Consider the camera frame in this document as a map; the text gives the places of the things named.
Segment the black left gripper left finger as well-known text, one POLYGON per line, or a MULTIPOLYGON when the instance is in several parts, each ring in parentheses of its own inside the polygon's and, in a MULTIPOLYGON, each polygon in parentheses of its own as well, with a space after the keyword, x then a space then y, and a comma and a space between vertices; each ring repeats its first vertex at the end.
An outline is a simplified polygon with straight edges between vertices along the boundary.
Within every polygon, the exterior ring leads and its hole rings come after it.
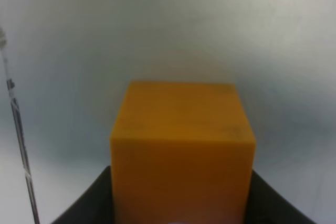
POLYGON ((107 166, 53 223, 114 223, 111 167, 107 166))

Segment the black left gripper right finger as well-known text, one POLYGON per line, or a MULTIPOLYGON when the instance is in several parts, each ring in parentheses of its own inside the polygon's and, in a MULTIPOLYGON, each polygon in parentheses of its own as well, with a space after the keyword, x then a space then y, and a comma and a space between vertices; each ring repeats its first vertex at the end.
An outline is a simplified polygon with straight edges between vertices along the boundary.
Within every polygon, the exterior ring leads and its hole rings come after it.
POLYGON ((253 172, 244 223, 312 224, 313 221, 253 172))

